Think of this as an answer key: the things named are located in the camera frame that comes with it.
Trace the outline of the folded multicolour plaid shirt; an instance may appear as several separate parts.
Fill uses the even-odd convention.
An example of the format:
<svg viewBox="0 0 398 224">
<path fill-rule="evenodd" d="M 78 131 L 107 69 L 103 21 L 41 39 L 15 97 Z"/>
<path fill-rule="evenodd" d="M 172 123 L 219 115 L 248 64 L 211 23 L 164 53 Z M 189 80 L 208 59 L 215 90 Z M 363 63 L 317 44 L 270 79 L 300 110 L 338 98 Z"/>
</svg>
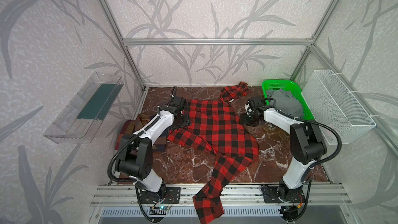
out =
<svg viewBox="0 0 398 224">
<path fill-rule="evenodd" d="M 121 146 L 121 139 L 124 135 L 130 135 L 133 134 L 134 132 L 140 130 L 142 127 L 144 127 L 146 124 L 149 123 L 149 121 L 154 117 L 154 115 L 147 115 L 147 114 L 140 114 L 135 120 L 128 120 L 124 123 L 116 141 L 115 145 L 115 150 L 119 150 L 119 147 Z M 169 133 L 170 129 L 166 129 L 155 141 L 152 150 L 153 151 L 165 151 L 166 150 L 166 144 L 167 144 L 167 135 Z"/>
</svg>

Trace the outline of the aluminium frame crossbar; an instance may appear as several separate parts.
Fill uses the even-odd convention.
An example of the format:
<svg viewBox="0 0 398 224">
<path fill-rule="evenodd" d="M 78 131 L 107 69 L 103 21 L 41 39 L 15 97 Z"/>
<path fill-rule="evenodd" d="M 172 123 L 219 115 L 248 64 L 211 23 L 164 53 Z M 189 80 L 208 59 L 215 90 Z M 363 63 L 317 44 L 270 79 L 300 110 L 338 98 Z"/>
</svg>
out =
<svg viewBox="0 0 398 224">
<path fill-rule="evenodd" d="M 265 39 L 215 39 L 215 38 L 126 38 L 123 41 L 125 46 L 308 46 L 312 43 L 308 38 L 265 38 Z"/>
</svg>

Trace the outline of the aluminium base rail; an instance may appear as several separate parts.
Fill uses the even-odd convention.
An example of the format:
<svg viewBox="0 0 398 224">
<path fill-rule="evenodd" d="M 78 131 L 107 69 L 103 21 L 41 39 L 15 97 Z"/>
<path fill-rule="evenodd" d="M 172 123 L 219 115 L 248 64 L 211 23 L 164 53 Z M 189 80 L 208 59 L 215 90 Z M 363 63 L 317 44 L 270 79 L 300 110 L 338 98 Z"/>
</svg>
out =
<svg viewBox="0 0 398 224">
<path fill-rule="evenodd" d="M 173 206 L 193 206 L 193 196 L 202 184 L 180 184 L 179 203 Z M 267 205 L 264 202 L 260 184 L 229 184 L 224 187 L 221 202 L 226 206 Z M 97 206 L 137 206 L 137 196 L 132 185 L 99 186 L 91 202 Z M 311 187 L 308 205 L 353 205 L 343 185 L 314 183 Z"/>
</svg>

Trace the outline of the clear plastic wall tray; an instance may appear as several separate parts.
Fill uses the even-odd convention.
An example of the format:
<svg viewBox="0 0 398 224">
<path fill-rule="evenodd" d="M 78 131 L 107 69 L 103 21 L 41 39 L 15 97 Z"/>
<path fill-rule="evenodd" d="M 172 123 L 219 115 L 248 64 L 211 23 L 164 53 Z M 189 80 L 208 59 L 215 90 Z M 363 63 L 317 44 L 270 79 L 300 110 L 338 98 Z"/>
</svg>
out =
<svg viewBox="0 0 398 224">
<path fill-rule="evenodd" d="M 123 86 L 119 75 L 92 73 L 44 137 L 56 144 L 91 143 Z"/>
</svg>

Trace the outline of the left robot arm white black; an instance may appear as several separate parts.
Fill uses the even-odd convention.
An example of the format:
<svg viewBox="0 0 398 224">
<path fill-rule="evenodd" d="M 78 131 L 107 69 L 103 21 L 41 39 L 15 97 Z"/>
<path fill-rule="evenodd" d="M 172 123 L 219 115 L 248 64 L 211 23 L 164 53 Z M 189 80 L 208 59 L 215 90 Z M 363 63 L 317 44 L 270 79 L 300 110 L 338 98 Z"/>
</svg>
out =
<svg viewBox="0 0 398 224">
<path fill-rule="evenodd" d="M 124 135 L 119 150 L 111 159 L 107 174 L 115 182 L 134 182 L 139 190 L 153 194 L 165 193 L 164 180 L 152 169 L 155 141 L 166 131 L 177 130 L 191 124 L 184 108 L 187 101 L 172 96 L 157 114 L 141 129 L 131 135 Z"/>
</svg>

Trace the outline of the black mounting plate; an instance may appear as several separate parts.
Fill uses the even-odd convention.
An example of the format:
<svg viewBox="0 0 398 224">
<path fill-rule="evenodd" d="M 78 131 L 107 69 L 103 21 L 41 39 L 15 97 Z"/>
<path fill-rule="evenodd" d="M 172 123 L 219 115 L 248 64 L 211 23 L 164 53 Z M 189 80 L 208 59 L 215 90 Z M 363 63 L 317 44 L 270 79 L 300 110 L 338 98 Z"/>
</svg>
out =
<svg viewBox="0 0 398 224">
<path fill-rule="evenodd" d="M 302 187 L 289 189 L 284 186 L 261 185 L 260 190 L 265 203 L 302 204 L 306 200 Z"/>
<path fill-rule="evenodd" d="M 142 204 L 151 203 L 167 203 L 167 204 L 177 204 L 180 201 L 181 188 L 180 187 L 163 187 L 158 192 L 151 191 L 140 191 L 138 193 L 139 199 Z"/>
</svg>

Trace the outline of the red black plaid shirt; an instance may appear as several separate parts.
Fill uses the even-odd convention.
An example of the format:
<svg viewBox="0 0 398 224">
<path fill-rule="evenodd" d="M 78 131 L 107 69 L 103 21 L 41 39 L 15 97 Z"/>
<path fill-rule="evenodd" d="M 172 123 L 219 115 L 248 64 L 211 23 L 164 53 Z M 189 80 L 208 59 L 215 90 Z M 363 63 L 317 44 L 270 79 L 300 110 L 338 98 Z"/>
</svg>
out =
<svg viewBox="0 0 398 224">
<path fill-rule="evenodd" d="M 210 180 L 193 196 L 200 223 L 209 224 L 224 214 L 221 193 L 236 176 L 259 158 L 256 139 L 241 124 L 231 100 L 247 95 L 244 82 L 227 86 L 215 101 L 188 100 L 185 113 L 191 125 L 169 133 L 168 140 L 215 155 Z"/>
</svg>

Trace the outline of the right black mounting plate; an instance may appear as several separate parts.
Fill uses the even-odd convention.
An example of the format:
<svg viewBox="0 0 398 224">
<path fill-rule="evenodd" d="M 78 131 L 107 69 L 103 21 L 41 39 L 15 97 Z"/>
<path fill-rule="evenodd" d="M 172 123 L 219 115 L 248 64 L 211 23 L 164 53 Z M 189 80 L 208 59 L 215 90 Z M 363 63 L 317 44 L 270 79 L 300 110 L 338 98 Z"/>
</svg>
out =
<svg viewBox="0 0 398 224">
<path fill-rule="evenodd" d="M 302 187 L 289 189 L 284 186 L 261 185 L 260 190 L 265 203 L 302 204 L 306 200 Z"/>
</svg>

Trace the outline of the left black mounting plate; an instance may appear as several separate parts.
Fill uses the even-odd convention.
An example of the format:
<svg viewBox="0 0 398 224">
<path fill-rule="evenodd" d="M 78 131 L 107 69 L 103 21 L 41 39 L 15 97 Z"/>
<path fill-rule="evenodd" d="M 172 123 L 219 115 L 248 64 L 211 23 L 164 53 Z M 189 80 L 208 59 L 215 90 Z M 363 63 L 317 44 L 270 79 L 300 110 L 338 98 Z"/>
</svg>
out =
<svg viewBox="0 0 398 224">
<path fill-rule="evenodd" d="M 151 191 L 140 191 L 138 193 L 139 199 L 142 204 L 151 203 L 167 203 L 167 204 L 177 204 L 180 201 L 181 188 L 180 187 L 163 187 L 158 192 Z"/>
</svg>

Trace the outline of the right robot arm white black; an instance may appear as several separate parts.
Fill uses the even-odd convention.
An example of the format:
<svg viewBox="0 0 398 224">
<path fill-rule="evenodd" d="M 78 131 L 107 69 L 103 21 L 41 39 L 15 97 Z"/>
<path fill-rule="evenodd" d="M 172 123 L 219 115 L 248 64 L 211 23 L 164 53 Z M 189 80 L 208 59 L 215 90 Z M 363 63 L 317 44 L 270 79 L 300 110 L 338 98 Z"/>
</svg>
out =
<svg viewBox="0 0 398 224">
<path fill-rule="evenodd" d="M 266 104 L 261 96 L 250 98 L 241 116 L 245 125 L 256 127 L 262 121 L 271 123 L 290 135 L 292 160 L 287 172 L 277 187 L 264 186 L 266 201 L 290 203 L 302 193 L 303 185 L 310 179 L 312 165 L 326 153 L 326 145 L 320 126 L 308 120 L 289 116 L 272 105 Z"/>
</svg>

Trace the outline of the green plastic basket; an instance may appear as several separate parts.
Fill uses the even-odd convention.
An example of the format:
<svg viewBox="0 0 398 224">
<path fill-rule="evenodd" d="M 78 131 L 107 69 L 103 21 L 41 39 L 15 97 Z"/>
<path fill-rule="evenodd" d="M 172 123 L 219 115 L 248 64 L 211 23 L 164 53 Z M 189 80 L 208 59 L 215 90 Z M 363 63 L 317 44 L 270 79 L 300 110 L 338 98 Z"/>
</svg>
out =
<svg viewBox="0 0 398 224">
<path fill-rule="evenodd" d="M 262 83 L 262 90 L 265 97 L 267 97 L 266 95 L 267 90 L 279 90 L 279 89 L 283 89 L 284 91 L 290 91 L 291 94 L 301 103 L 304 114 L 303 119 L 306 120 L 315 119 L 312 112 L 310 111 L 310 108 L 308 107 L 307 103 L 305 102 L 302 96 L 302 90 L 298 84 L 290 80 L 276 80 L 276 79 L 265 80 Z"/>
</svg>

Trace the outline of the grey shirt in basket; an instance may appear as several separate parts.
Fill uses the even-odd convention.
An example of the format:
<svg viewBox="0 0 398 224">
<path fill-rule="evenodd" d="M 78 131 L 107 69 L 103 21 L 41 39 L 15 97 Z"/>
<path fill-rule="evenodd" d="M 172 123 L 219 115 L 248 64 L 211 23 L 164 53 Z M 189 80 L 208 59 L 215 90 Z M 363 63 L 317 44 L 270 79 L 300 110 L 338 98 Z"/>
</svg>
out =
<svg viewBox="0 0 398 224">
<path fill-rule="evenodd" d="M 267 98 L 273 98 L 272 105 L 276 110 L 298 118 L 304 117 L 304 109 L 302 104 L 297 100 L 291 91 L 285 91 L 283 89 L 278 90 L 266 90 Z"/>
</svg>

